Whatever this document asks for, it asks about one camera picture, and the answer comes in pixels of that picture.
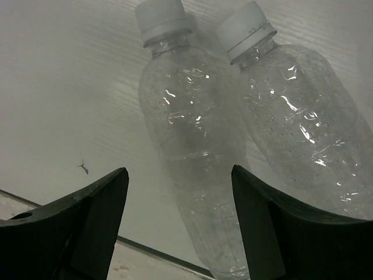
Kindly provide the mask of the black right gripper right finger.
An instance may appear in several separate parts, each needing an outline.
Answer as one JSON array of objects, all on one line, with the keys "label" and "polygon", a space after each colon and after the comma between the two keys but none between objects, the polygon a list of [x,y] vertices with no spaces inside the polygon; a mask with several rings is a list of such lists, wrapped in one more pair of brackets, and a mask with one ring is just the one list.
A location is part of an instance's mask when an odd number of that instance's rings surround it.
[{"label": "black right gripper right finger", "polygon": [[239,165],[231,180],[252,279],[372,278],[372,222],[312,207]]}]

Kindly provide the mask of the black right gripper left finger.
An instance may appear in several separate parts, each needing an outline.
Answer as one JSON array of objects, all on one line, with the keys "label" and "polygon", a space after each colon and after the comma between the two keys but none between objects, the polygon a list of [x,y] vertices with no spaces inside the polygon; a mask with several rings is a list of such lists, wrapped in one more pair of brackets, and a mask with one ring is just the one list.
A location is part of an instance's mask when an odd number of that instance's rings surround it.
[{"label": "black right gripper left finger", "polygon": [[121,167],[1,221],[1,279],[107,279],[128,192]]}]

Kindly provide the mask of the clear bottle white cap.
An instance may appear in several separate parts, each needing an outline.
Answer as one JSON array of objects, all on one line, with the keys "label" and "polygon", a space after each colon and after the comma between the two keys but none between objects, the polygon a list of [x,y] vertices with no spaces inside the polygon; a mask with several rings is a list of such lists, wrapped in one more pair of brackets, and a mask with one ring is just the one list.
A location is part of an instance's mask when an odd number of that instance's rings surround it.
[{"label": "clear bottle white cap", "polygon": [[216,30],[238,65],[246,128],[285,192],[320,209],[372,219],[372,131],[320,53],[279,45],[251,1]]}]

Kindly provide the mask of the clear crushed bottle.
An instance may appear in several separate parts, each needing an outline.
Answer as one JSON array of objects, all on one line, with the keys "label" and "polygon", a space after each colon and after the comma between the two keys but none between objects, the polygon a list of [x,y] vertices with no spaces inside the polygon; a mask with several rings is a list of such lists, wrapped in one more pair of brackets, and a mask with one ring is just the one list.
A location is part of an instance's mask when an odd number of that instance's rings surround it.
[{"label": "clear crushed bottle", "polygon": [[223,73],[189,42],[181,1],[143,1],[135,15],[152,52],[139,103],[193,247],[214,278],[249,279],[231,183],[246,143]]}]

